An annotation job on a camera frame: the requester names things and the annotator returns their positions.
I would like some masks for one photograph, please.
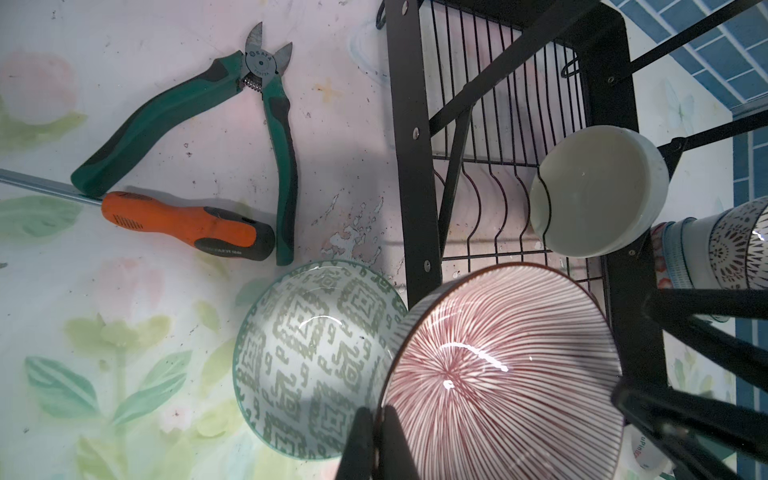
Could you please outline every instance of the screwdriver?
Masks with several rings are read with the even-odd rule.
[[[98,205],[104,218],[119,227],[165,233],[218,257],[264,260],[275,247],[272,227],[221,208],[172,207],[131,192],[109,192],[100,200],[80,194],[71,185],[1,168],[0,183]]]

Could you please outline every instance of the pliers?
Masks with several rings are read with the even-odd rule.
[[[248,34],[245,53],[217,58],[202,74],[166,90],[139,107],[95,154],[71,175],[72,184],[89,197],[112,188],[171,128],[239,94],[244,86],[260,91],[277,160],[277,264],[293,262],[293,229],[299,176],[288,125],[290,102],[283,72],[293,43],[271,54],[261,48],[262,24]]]

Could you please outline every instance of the dish rack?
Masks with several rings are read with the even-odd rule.
[[[672,315],[668,300],[680,293],[663,292],[664,301],[649,300],[657,296],[649,233],[600,258],[560,256],[530,228],[528,192],[545,155],[574,131],[597,124],[638,131],[633,72],[757,1],[736,0],[634,61],[621,14],[597,0],[423,2],[385,0],[377,18],[377,27],[386,22],[387,29],[409,307],[440,286],[444,277],[450,280],[507,261],[543,263],[568,274],[603,306],[624,374],[614,404],[633,423],[646,418],[637,413],[640,410],[650,412],[653,420],[671,412],[667,407],[678,414],[700,407],[725,408],[725,413],[736,409],[692,406],[692,399],[667,396],[672,391],[667,388],[661,325],[671,330],[664,321]],[[764,111],[674,138],[659,150],[671,176],[685,150],[767,124]],[[719,298],[735,298],[731,292],[721,294],[726,297]],[[692,312],[768,316],[768,297],[762,292],[740,297],[749,301],[746,307],[725,300],[720,306],[705,305],[702,298],[687,303]],[[650,308],[649,302],[662,306]],[[690,346],[706,349],[688,327],[676,331]],[[728,344],[715,350],[741,347]],[[721,365],[739,371],[730,363]],[[768,375],[768,361],[756,367]],[[626,409],[632,401],[627,399],[636,393],[643,399],[635,399],[630,414]],[[760,414],[750,413],[765,424]],[[681,415],[681,425],[695,417]],[[726,423],[709,428],[728,430],[739,439],[729,444],[761,435],[734,433]],[[713,472],[723,473],[708,460],[702,468],[695,445],[678,451],[670,446],[674,441],[660,440],[663,435],[654,436],[653,430],[646,432],[663,444],[678,467],[684,465],[676,470],[678,478],[716,478]],[[754,445],[765,441],[751,440]]]

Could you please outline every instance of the red radial stripe pattern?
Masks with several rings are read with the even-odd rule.
[[[382,404],[396,408],[422,480],[612,478],[621,368],[579,285],[510,263],[445,284],[411,315],[424,318]]]

